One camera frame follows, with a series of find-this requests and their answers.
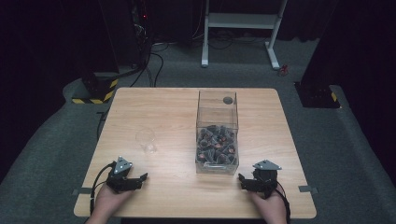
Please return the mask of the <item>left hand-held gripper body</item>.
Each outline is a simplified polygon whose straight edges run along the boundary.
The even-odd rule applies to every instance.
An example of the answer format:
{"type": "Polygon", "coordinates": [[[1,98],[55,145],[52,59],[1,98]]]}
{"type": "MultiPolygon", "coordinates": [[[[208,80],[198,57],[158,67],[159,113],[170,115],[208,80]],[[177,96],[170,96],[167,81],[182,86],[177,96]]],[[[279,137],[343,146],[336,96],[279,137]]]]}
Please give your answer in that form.
{"type": "Polygon", "coordinates": [[[118,156],[109,172],[106,184],[116,193],[135,190],[136,182],[141,182],[139,178],[129,178],[133,164],[125,160],[122,156],[118,156]]]}

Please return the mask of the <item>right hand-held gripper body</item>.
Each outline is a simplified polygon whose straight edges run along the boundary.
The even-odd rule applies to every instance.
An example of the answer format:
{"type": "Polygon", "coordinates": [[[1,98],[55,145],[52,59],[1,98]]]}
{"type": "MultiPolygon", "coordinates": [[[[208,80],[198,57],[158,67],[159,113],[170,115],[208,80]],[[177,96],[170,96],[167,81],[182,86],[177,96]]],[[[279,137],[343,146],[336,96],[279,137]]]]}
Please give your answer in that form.
{"type": "Polygon", "coordinates": [[[281,167],[268,160],[259,161],[253,167],[253,179],[249,181],[247,189],[259,192],[267,199],[277,187],[277,171],[281,167]]]}

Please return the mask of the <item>person's left hand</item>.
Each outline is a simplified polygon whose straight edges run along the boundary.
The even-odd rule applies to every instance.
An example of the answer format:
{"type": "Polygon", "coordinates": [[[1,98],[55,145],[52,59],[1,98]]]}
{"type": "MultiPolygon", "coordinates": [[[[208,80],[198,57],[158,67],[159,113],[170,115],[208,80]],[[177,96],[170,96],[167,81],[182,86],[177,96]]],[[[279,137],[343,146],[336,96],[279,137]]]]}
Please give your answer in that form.
{"type": "Polygon", "coordinates": [[[103,185],[97,194],[93,214],[112,217],[134,194],[132,190],[115,193],[108,185],[103,185]]]}

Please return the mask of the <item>person's right hand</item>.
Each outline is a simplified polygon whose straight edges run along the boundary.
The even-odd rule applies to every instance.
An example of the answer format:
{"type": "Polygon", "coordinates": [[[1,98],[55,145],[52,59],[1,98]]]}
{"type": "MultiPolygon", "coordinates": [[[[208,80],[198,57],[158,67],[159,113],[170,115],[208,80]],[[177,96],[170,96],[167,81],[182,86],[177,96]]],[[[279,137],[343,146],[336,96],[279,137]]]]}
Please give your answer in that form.
{"type": "Polygon", "coordinates": [[[287,224],[287,210],[282,199],[283,189],[277,187],[270,197],[263,199],[258,193],[248,193],[266,224],[287,224]]]}

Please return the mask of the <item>clear plastic cup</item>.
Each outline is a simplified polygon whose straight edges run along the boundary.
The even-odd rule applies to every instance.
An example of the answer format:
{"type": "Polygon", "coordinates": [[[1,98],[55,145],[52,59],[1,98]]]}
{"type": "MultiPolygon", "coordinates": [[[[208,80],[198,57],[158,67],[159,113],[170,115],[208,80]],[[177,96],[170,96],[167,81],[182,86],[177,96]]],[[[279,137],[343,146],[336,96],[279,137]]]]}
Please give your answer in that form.
{"type": "Polygon", "coordinates": [[[143,151],[147,154],[152,154],[157,151],[155,145],[155,133],[150,128],[142,128],[135,135],[135,140],[141,146],[143,151]]]}

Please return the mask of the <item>pile of dark cone pieces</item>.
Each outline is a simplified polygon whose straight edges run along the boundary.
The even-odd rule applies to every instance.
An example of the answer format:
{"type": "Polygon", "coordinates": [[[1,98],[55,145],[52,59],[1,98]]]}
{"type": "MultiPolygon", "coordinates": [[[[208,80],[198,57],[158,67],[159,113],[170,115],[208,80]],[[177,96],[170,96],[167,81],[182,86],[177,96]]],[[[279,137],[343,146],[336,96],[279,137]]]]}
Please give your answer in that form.
{"type": "Polygon", "coordinates": [[[237,163],[237,130],[224,125],[199,128],[196,134],[196,161],[209,165],[237,163]]]}

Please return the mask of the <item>clear plastic box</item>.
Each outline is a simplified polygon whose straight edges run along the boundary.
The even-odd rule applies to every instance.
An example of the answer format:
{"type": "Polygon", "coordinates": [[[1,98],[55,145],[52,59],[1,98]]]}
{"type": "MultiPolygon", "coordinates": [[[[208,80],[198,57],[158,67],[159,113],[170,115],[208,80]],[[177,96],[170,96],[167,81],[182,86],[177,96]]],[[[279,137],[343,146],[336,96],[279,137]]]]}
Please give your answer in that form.
{"type": "Polygon", "coordinates": [[[239,165],[234,91],[199,91],[195,165],[198,174],[233,175],[239,165]]]}

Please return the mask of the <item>black yellow striped stand base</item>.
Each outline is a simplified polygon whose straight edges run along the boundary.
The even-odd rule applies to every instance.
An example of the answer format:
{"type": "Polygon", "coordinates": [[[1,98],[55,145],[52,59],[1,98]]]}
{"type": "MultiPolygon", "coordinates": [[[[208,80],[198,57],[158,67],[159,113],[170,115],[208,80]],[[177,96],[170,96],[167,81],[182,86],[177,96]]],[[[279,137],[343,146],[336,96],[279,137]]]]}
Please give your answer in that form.
{"type": "Polygon", "coordinates": [[[72,95],[74,104],[105,104],[114,94],[117,78],[98,77],[94,73],[84,75],[72,95]]]}

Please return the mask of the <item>dark equipment rack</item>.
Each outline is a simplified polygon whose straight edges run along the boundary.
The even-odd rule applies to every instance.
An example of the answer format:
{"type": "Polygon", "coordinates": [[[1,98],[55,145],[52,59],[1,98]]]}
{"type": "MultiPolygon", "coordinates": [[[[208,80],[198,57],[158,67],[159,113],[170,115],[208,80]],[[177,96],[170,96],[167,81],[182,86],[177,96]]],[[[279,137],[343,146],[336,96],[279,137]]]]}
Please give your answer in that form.
{"type": "Polygon", "coordinates": [[[152,29],[149,21],[147,0],[128,0],[133,27],[134,60],[132,68],[143,68],[148,60],[152,45],[152,29]]]}

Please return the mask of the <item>white metal stand frame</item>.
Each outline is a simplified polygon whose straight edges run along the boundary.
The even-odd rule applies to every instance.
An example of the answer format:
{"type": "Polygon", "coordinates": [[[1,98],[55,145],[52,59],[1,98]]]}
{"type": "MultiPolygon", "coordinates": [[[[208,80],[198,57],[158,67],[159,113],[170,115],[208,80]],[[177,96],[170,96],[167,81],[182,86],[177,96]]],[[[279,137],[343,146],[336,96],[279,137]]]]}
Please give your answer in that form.
{"type": "Polygon", "coordinates": [[[279,11],[276,14],[238,14],[238,13],[217,13],[210,11],[210,0],[205,3],[205,26],[204,26],[204,41],[202,48],[201,66],[208,67],[209,65],[209,45],[208,34],[210,28],[246,28],[246,29],[261,29],[271,30],[271,38],[264,43],[266,52],[268,54],[270,63],[274,70],[281,68],[275,51],[274,44],[280,24],[283,19],[284,11],[288,0],[281,0],[279,11]]]}

